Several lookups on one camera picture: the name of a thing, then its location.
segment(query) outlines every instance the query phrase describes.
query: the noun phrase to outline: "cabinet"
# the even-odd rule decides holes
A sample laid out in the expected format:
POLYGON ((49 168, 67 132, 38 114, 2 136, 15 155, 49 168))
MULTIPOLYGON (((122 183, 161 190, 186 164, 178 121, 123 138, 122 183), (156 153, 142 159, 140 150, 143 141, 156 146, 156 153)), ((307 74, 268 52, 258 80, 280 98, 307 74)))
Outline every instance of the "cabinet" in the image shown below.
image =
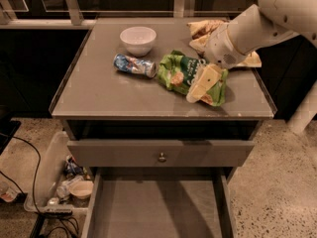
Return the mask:
POLYGON ((98 19, 53 99, 68 148, 95 176, 83 237, 236 237, 227 182, 275 111, 257 72, 231 70, 226 103, 211 107, 112 65, 126 54, 121 31, 140 25, 158 34, 144 59, 159 65, 172 50, 196 58, 189 21, 197 19, 98 19))

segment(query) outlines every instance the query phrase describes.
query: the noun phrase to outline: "floor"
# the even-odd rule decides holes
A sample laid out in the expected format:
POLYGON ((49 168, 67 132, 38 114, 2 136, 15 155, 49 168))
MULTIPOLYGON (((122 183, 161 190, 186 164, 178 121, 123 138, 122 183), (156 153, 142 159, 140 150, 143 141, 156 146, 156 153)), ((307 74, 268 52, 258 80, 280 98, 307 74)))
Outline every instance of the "floor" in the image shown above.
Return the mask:
MULTIPOLYGON (((62 130, 58 120, 15 120, 22 122, 15 136, 33 143, 41 154, 54 133, 62 130)), ((283 120, 263 123, 256 146, 229 183, 239 237, 317 237, 316 138, 317 121, 300 135, 283 120)), ((30 192, 37 161, 32 148, 13 139, 0 156, 0 170, 30 192)), ((0 202, 0 237, 29 237, 36 217, 23 204, 0 202)), ((56 225, 46 221, 43 233, 56 225)), ((50 237, 65 234, 59 230, 50 237)))

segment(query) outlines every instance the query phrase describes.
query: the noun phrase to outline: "gray tabletop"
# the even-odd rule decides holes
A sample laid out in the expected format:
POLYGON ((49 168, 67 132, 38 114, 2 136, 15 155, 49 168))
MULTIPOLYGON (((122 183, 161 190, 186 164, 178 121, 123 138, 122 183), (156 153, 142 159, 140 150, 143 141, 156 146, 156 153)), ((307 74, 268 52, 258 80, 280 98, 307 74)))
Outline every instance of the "gray tabletop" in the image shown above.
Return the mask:
POLYGON ((184 95, 167 91, 155 79, 125 74, 113 66, 115 54, 128 53, 120 33, 132 26, 153 28, 156 45, 143 59, 157 65, 164 55, 178 50, 198 58, 189 46, 187 22, 200 19, 107 18, 98 19, 73 72, 53 110, 59 119, 98 120, 235 120, 273 117, 265 92, 251 69, 231 70, 226 103, 211 107, 188 103, 184 95))

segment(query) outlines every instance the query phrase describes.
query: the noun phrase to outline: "drawer knob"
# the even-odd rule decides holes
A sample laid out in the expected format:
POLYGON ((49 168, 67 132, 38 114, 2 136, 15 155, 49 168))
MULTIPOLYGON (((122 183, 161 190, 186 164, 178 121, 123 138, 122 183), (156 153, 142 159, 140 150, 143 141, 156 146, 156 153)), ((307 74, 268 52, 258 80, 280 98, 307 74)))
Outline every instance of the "drawer knob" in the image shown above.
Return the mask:
POLYGON ((166 157, 165 157, 164 153, 160 153, 159 154, 158 161, 161 162, 161 163, 166 162, 166 157))

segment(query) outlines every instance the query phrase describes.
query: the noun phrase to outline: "blue can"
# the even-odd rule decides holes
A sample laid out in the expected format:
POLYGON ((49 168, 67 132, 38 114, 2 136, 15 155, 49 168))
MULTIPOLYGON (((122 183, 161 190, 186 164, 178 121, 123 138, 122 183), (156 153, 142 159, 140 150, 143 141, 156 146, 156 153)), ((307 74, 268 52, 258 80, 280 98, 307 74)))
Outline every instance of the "blue can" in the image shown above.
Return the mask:
POLYGON ((157 74, 156 64, 154 62, 121 54, 115 55, 113 65, 120 71, 131 74, 143 74, 149 78, 153 78, 157 74))

